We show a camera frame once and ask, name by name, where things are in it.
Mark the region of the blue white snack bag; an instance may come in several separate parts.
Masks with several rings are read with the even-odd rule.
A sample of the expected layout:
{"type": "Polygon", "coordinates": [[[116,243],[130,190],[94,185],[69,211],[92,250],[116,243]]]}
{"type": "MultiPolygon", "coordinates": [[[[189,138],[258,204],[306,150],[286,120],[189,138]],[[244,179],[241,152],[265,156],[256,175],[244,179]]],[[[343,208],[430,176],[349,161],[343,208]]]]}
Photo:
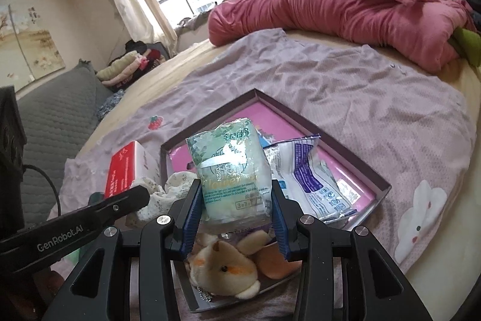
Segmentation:
{"type": "Polygon", "coordinates": [[[294,138],[264,147],[272,177],[287,199],[326,224],[344,222],[358,211],[344,196],[324,160],[318,155],[320,135],[294,138]]]}

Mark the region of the white plush bunny toy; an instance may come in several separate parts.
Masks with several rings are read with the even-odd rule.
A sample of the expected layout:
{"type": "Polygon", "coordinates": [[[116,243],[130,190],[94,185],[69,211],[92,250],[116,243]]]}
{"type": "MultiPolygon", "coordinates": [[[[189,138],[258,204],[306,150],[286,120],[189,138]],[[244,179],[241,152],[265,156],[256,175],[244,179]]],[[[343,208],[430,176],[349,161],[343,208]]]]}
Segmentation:
{"type": "Polygon", "coordinates": [[[251,232],[236,244],[218,236],[199,234],[185,262],[190,283],[212,296],[241,300],[255,297],[261,283],[251,257],[270,240],[264,230],[251,232]]]}

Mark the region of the green tissue pack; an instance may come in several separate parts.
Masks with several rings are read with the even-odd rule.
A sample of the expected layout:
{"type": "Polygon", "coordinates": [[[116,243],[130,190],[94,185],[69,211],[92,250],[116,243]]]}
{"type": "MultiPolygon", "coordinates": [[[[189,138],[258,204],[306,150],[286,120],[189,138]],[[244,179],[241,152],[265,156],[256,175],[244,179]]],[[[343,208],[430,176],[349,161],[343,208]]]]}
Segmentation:
{"type": "Polygon", "coordinates": [[[201,180],[204,231],[221,234],[269,222],[271,168],[251,119],[222,123],[186,142],[201,180]]]}

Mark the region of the orange makeup sponge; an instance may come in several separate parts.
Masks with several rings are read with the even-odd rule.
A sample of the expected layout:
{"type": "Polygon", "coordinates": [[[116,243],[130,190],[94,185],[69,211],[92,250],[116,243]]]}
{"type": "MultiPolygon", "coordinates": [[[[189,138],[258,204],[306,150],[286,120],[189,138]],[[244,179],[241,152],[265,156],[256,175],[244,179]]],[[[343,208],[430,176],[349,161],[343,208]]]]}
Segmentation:
{"type": "Polygon", "coordinates": [[[286,261],[277,244],[259,250],[254,257],[258,270],[269,279],[281,280],[299,270],[301,261],[286,261]]]}

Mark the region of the white floral sock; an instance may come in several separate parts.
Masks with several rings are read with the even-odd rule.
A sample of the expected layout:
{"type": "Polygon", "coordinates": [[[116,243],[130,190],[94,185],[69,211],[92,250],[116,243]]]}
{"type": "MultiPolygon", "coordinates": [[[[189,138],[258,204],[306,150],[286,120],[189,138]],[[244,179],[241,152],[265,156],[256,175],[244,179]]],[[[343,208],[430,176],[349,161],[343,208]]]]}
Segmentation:
{"type": "Polygon", "coordinates": [[[153,219],[169,212],[174,202],[187,196],[188,191],[197,174],[181,171],[171,174],[162,187],[147,177],[141,177],[132,183],[132,186],[142,186],[149,191],[149,203],[139,211],[127,216],[126,223],[129,227],[143,227],[153,219]]]}

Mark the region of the dark purple box tray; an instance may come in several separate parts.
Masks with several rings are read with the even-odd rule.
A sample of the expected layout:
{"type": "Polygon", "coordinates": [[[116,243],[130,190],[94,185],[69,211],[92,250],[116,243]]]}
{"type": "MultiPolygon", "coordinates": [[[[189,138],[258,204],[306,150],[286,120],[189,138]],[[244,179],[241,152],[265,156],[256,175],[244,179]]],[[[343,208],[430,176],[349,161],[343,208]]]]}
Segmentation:
{"type": "Polygon", "coordinates": [[[247,117],[259,133],[271,165],[275,199],[273,244],[288,265],[298,263],[300,291],[295,317],[315,317],[316,296],[342,265],[342,307],[321,303],[331,320],[381,320],[403,292],[401,271],[364,220],[391,190],[390,184],[335,138],[262,91],[230,101],[161,145],[161,177],[191,164],[187,140],[223,121],[247,117]]]}

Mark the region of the dark green thermos bottle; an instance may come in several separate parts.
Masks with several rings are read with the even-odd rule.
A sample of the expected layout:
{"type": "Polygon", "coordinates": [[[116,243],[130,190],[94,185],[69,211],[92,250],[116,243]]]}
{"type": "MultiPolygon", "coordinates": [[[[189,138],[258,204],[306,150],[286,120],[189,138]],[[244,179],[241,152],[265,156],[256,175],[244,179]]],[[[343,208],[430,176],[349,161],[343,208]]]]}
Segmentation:
{"type": "Polygon", "coordinates": [[[101,192],[92,193],[89,196],[88,205],[97,204],[97,203],[103,201],[103,199],[104,199],[104,193],[101,193],[101,192]]]}

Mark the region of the red white tissue box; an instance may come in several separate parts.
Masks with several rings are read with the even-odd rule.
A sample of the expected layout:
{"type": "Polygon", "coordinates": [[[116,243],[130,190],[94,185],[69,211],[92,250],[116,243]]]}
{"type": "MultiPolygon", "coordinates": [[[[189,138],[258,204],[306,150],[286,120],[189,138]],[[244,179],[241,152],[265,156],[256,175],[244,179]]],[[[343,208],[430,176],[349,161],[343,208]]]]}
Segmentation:
{"type": "Polygon", "coordinates": [[[138,142],[131,141],[112,155],[104,197],[109,198],[130,189],[139,178],[159,184],[160,167],[156,159],[138,142]]]}

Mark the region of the pink blue book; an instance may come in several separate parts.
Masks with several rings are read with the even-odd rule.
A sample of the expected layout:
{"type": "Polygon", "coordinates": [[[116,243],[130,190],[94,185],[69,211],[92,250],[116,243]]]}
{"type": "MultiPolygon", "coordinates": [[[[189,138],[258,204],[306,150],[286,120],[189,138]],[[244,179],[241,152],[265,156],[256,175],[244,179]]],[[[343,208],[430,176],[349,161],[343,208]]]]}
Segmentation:
{"type": "MultiPolygon", "coordinates": [[[[236,107],[230,113],[211,121],[203,129],[213,130],[224,122],[234,121],[242,117],[251,119],[262,139],[261,144],[263,146],[292,138],[309,136],[314,133],[312,130],[301,127],[292,117],[276,112],[275,109],[270,108],[260,100],[253,100],[236,107]]],[[[358,178],[358,175],[348,166],[346,160],[336,157],[333,152],[328,150],[324,139],[318,144],[318,155],[321,160],[326,162],[339,189],[354,202],[355,209],[359,213],[364,213],[369,207],[375,205],[376,196],[371,187],[358,178]]],[[[165,143],[161,146],[160,164],[163,183],[171,174],[176,172],[196,171],[196,167],[191,163],[191,156],[184,136],[178,137],[176,144],[165,143]]]]}

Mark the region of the grey quilted headboard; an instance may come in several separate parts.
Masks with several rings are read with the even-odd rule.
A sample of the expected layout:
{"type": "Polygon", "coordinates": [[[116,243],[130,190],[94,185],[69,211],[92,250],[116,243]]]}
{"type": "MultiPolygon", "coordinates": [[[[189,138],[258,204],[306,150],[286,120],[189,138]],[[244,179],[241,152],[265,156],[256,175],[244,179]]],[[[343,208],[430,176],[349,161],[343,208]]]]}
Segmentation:
{"type": "Polygon", "coordinates": [[[72,70],[18,99],[27,137],[24,163],[43,170],[61,189],[66,160],[75,158],[93,134],[100,123],[97,111],[111,95],[92,64],[80,60],[72,70]]]}

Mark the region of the blue patterned cloth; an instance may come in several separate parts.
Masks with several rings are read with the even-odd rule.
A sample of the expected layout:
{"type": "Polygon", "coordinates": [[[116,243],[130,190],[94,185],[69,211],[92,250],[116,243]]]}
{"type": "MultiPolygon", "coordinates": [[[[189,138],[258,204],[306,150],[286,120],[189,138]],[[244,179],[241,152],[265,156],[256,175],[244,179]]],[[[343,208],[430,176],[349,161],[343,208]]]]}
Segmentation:
{"type": "Polygon", "coordinates": [[[125,94],[124,90],[119,90],[108,97],[97,109],[96,116],[102,121],[120,103],[125,94]]]}

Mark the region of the folded clothes pile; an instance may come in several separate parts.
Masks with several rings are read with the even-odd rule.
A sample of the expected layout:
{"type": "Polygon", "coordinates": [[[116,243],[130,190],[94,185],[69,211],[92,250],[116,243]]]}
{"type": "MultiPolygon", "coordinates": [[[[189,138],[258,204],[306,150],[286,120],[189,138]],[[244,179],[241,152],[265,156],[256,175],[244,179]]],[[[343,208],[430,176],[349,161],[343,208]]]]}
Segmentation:
{"type": "Polygon", "coordinates": [[[170,54],[161,42],[146,44],[128,41],[126,53],[112,60],[96,73],[100,82],[112,92],[125,90],[140,77],[170,59],[170,54]]]}

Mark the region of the cream window curtain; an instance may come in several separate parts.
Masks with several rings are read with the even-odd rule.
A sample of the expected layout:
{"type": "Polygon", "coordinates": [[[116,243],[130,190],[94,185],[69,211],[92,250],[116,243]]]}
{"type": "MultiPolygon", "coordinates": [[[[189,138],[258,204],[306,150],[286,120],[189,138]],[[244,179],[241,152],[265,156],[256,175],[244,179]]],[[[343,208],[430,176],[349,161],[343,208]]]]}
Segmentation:
{"type": "Polygon", "coordinates": [[[132,40],[161,42],[170,56],[177,54],[178,36],[157,0],[114,0],[132,40]]]}

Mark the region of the pink red quilt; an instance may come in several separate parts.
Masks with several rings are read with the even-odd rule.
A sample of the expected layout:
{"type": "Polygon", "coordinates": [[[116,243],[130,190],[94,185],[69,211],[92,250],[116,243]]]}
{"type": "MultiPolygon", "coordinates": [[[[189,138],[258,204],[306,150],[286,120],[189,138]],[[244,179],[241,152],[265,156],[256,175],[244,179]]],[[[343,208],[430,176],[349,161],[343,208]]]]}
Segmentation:
{"type": "Polygon", "coordinates": [[[214,7],[209,39],[223,46],[263,29],[295,29],[389,46],[429,73],[460,58],[456,28],[477,31],[464,0],[229,0],[214,7]]]}

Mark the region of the green cloth under quilt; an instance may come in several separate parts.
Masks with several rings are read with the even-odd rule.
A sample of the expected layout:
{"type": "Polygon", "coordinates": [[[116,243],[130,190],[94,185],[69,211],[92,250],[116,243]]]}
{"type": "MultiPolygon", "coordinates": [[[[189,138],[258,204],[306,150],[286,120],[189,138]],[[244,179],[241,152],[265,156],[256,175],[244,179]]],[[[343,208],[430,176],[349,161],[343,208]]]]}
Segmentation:
{"type": "Polygon", "coordinates": [[[478,68],[481,64],[481,37],[477,32],[456,28],[449,38],[449,44],[457,54],[478,68]]]}

